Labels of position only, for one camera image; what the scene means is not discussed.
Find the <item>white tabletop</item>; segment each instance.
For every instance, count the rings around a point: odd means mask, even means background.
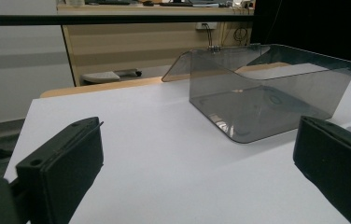
[[[189,103],[187,80],[33,100],[5,177],[94,116],[105,162],[71,223],[348,223],[294,165],[296,130],[235,143]],[[351,125],[351,83],[331,121]]]

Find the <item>electrical outlet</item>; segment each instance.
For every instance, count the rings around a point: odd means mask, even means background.
[[[208,27],[210,27],[210,30],[215,30],[217,29],[217,24],[218,22],[196,22],[196,30],[205,30],[207,27],[204,25],[207,24]]]

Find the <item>transparent plastic container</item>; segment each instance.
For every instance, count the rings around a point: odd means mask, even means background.
[[[351,62],[281,45],[194,49],[190,102],[231,140],[250,143],[329,119],[351,80]]]

